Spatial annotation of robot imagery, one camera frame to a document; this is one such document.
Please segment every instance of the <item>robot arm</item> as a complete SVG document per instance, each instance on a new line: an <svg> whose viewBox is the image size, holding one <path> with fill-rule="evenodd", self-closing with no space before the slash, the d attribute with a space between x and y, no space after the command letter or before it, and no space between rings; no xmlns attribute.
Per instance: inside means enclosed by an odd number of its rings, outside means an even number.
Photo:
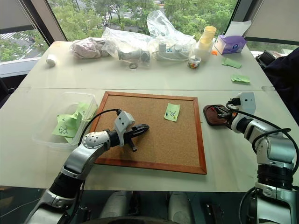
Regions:
<svg viewBox="0 0 299 224"><path fill-rule="evenodd" d="M247 116L255 112L252 92L240 93L227 103L233 111L217 110L220 118L226 116L227 126L236 133L243 133L253 146L258 163L257 182L248 212L248 223L270 221L272 223L296 223L296 192L292 190L294 158L296 148L283 133L290 129L279 129Z"/></svg>
<svg viewBox="0 0 299 224"><path fill-rule="evenodd" d="M114 122L114 130L86 134L81 144L71 152L54 183L44 192L25 223L68 223L70 217L66 210L75 203L80 186L95 160L110 147L126 143L136 151L131 139L146 132L149 126L137 125L131 128L134 122L131 114L121 111Z"/></svg>

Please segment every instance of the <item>person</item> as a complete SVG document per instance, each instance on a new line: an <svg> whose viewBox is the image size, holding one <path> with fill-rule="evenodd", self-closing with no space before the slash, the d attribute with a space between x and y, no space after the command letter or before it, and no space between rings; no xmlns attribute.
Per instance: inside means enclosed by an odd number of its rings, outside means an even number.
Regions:
<svg viewBox="0 0 299 224"><path fill-rule="evenodd" d="M299 125L299 48L277 58L264 72Z"/></svg>

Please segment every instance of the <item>wooden frame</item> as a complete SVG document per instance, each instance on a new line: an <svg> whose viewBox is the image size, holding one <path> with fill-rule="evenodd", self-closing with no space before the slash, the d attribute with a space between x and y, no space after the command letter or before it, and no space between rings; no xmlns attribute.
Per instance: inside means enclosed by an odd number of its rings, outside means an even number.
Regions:
<svg viewBox="0 0 299 224"><path fill-rule="evenodd" d="M200 118L199 118L199 104L196 97L178 97L178 96L162 96L162 95L150 95L150 94L139 94L139 93L125 93L125 92L110 92L106 91L102 102L99 106L97 113L104 110L105 103L109 96L126 96L126 97L142 97L142 98L158 98L158 99L176 99L176 100L190 100L193 102L194 107L194 117L196 125L196 135L197 135L197 145L198 145L198 155L199 155L199 166L185 166L185 165L174 165L174 164L164 164L164 163L154 163L154 162L144 162L144 161L131 161L131 160L117 160L117 159L107 159L107 158L97 158L96 164L103 165L116 165L125 167L136 167L136 168L150 168L150 169L161 169L170 170L178 172L187 172L194 174L206 175L206 160L203 147ZM100 116L94 120L91 126L91 132L96 130Z"/></svg>

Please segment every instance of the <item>clear plastic box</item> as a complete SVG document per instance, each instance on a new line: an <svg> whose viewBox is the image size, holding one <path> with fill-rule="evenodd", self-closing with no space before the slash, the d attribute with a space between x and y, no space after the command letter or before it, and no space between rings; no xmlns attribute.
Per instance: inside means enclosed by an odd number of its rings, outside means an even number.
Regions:
<svg viewBox="0 0 299 224"><path fill-rule="evenodd" d="M76 111L79 102L89 104L86 115L82 118L82 122L77 133L71 142L67 142L63 136L53 135L52 132L57 125L58 114L73 114ZM60 95L46 114L36 126L36 132L33 133L32 139L39 144L53 148L74 149L79 143L79 139L84 127L87 125L86 120L93 116L94 108L98 108L94 95L76 92L65 92Z"/></svg>

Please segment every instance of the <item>white plastic bag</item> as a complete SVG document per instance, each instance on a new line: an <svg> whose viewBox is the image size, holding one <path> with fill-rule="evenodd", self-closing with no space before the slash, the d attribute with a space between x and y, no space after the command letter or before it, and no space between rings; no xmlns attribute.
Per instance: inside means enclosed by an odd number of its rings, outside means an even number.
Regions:
<svg viewBox="0 0 299 224"><path fill-rule="evenodd" d="M70 52L76 58L99 58L109 54L103 50L105 39L88 37L83 40L76 40L70 46Z"/></svg>
<svg viewBox="0 0 299 224"><path fill-rule="evenodd" d="M194 36L176 30L166 16L160 11L153 11L147 17L150 36L150 51L157 60L185 61L189 58Z"/></svg>
<svg viewBox="0 0 299 224"><path fill-rule="evenodd" d="M150 36L107 27L102 38L106 40L102 49L112 57L129 63L150 64Z"/></svg>

